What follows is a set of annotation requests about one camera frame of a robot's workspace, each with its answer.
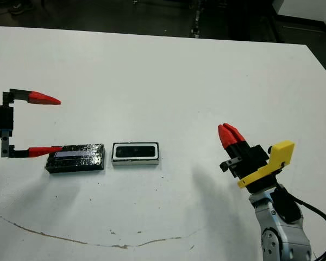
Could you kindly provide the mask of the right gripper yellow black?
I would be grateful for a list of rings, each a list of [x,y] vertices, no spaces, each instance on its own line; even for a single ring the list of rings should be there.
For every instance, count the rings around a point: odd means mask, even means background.
[[[283,141],[270,147],[269,153],[260,146],[249,146],[240,132],[228,123],[218,126],[221,144],[230,159],[222,162],[223,172],[238,178],[239,188],[251,194],[275,185],[276,175],[290,164],[294,143]]]

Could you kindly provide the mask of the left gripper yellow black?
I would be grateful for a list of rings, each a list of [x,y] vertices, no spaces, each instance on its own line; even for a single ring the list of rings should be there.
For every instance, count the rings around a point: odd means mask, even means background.
[[[9,145],[14,127],[14,109],[10,106],[15,100],[26,101],[31,104],[61,105],[61,101],[36,91],[10,89],[3,92],[3,102],[0,105],[0,139],[1,157],[5,158],[34,158],[45,154],[62,151],[62,146],[30,147],[27,150],[15,150],[14,145]]]

